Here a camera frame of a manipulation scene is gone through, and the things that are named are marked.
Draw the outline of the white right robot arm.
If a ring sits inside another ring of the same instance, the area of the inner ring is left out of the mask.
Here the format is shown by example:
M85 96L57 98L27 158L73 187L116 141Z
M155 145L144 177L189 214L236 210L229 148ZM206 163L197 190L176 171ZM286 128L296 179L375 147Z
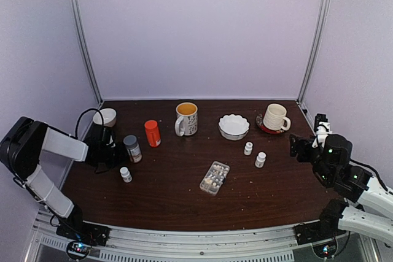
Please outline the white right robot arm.
M392 245L392 189L351 159L352 143L338 134L305 138L289 136L290 155L300 163L311 163L320 183L336 191L310 225L296 226L298 243L325 239L343 231L359 233Z

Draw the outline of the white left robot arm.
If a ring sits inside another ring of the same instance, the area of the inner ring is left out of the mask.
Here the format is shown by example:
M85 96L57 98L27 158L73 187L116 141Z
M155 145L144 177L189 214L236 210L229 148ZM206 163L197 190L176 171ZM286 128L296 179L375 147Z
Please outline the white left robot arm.
M82 222L79 206L54 184L41 159L51 153L86 163L103 173L128 158L124 144L112 141L111 137L111 129L100 126L81 141L42 121L20 117L1 140L1 163L39 203L65 220L63 226L68 234L82 240L88 235L88 226Z

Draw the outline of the aluminium frame post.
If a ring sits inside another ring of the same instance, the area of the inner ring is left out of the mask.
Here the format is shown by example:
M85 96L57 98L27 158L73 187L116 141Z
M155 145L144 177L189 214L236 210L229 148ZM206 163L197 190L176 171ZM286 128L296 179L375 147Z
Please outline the aluminium frame post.
M299 92L298 98L297 98L297 102L302 108L303 108L303 105L305 104L304 101L305 101L306 92L307 92L309 83L312 78L314 67L316 65L317 55L319 52L325 24L326 24L327 17L329 14L330 3L331 3L331 0L320 0L319 12L318 12L318 16L317 16L316 27L314 30L313 41L311 44L311 50L309 52L308 62L306 65L306 71L305 71L302 85L300 87L300 92Z
M84 27L82 23L82 16L80 14L79 2L78 0L70 0L70 3L71 3L72 14L74 17L74 24L76 27L77 41L80 48L80 53L82 55L84 68L87 72L88 81L93 91L95 101L97 105L101 105L103 103L103 98L101 96L96 75L94 73L93 66L91 63L90 53L88 51L87 40L85 37Z

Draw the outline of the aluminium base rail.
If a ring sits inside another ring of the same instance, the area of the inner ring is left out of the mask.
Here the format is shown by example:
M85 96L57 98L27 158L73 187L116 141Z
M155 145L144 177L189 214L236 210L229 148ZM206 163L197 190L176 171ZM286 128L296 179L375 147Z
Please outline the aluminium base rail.
M28 236L23 261L322 261L325 245L336 245L332 261L381 261L376 241L356 233L300 245L294 226L235 231L154 231L110 226L105 245L73 253L57 235L55 219L41 209Z

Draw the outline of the red saucer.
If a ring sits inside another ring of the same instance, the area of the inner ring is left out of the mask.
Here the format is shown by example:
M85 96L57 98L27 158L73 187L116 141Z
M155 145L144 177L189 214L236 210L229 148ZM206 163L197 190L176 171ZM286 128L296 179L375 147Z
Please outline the red saucer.
M280 130L272 130L267 128L264 124L263 124L263 114L258 114L255 118L255 124L257 125L257 127L259 129L261 129L263 132L267 133L267 134L274 134L274 135L278 135L278 134L283 134L285 133L285 131L283 129Z

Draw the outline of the aluminium frame post right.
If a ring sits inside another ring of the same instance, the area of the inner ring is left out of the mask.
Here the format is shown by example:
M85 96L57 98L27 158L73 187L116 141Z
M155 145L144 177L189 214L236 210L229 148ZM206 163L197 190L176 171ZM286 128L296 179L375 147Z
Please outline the aluminium frame post right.
M318 16L317 16L316 27L314 30L313 41L311 44L311 50L309 52L308 62L306 65L306 71L305 71L302 85L300 87L300 92L299 92L298 98L297 98L297 102L302 108L303 108L303 105L305 104L304 101L305 101L306 92L307 92L309 83L312 78L314 67L316 65L317 55L319 52L325 24L326 24L327 17L329 14L330 3L331 3L331 0L320 0L319 12L318 12Z

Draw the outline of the small white pill bottle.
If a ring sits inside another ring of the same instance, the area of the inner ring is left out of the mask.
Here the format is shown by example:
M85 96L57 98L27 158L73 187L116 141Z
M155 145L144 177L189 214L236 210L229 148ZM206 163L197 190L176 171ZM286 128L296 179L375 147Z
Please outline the small white pill bottle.
M120 175L125 183L130 183L132 181L131 173L127 167L120 168Z

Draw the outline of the grey-capped orange label bottle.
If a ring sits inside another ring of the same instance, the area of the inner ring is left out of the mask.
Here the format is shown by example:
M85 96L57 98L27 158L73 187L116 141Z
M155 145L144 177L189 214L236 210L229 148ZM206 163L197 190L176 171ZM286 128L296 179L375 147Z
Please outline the grey-capped orange label bottle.
M132 163L138 163L142 160L142 153L139 147L138 138L135 135L125 136L123 144Z

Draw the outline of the yellow-lined patterned mug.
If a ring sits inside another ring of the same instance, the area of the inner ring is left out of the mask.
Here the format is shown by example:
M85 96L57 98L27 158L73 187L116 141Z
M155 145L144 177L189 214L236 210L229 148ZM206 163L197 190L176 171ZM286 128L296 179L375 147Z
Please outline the yellow-lined patterned mug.
M192 136L198 131L198 107L192 102L183 102L176 107L174 130L177 136Z

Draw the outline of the aluminium frame post left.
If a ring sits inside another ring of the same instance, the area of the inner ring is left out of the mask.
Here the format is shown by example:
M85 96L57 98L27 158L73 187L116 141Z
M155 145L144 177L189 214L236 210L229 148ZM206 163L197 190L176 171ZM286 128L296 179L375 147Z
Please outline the aluminium frame post left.
M88 51L87 40L85 37L84 27L82 23L82 16L80 14L79 2L78 0L70 0L70 3L71 3L72 14L74 17L74 24L76 27L77 41L80 48L80 53L82 55L84 68L87 72L88 81L93 91L95 101L97 105L101 105L103 103L103 98L101 96L96 75L94 73L93 66L91 63L90 53Z

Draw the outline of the orange pill bottle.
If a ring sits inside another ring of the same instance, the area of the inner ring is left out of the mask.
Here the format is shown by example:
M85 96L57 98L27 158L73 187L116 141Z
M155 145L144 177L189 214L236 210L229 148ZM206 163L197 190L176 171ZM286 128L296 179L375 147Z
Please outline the orange pill bottle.
M145 122L144 127L149 145L158 147L161 144L161 136L157 121L148 120Z

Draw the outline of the white scalloped dish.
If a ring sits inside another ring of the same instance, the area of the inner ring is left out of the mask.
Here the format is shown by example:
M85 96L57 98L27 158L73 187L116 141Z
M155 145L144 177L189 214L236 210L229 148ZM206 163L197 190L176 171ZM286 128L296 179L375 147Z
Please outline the white scalloped dish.
M221 117L218 126L222 137L230 141L238 141L247 135L250 124L246 118L230 114Z

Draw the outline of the white ribbed cup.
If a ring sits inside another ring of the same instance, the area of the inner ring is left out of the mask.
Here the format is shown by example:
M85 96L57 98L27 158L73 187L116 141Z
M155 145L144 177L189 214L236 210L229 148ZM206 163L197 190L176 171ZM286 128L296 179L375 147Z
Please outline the white ribbed cup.
M269 104L263 118L263 125L272 131L288 131L291 120L287 117L287 109L280 104Z

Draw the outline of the white ceramic bowl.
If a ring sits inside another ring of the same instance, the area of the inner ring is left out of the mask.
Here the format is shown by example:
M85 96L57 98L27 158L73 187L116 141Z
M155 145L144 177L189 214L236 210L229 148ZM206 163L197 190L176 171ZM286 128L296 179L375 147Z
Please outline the white ceramic bowl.
M97 125L114 127L117 122L117 112L115 109L105 108L96 112L93 116L93 122Z

